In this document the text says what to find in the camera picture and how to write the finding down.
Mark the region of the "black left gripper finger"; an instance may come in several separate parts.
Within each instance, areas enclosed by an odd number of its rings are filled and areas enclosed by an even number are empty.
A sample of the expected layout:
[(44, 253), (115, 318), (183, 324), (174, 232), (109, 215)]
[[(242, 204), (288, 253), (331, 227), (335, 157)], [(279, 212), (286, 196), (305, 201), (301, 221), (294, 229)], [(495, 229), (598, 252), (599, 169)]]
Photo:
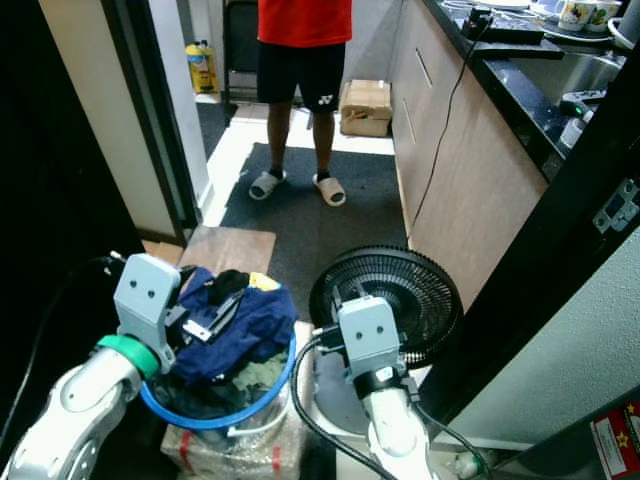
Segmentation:
[(219, 337), (221, 333), (227, 329), (232, 323), (241, 301), (243, 300), (246, 288), (238, 289), (238, 291), (228, 291), (220, 294), (211, 294), (210, 305), (215, 306), (214, 317), (207, 325), (207, 339), (212, 340)]

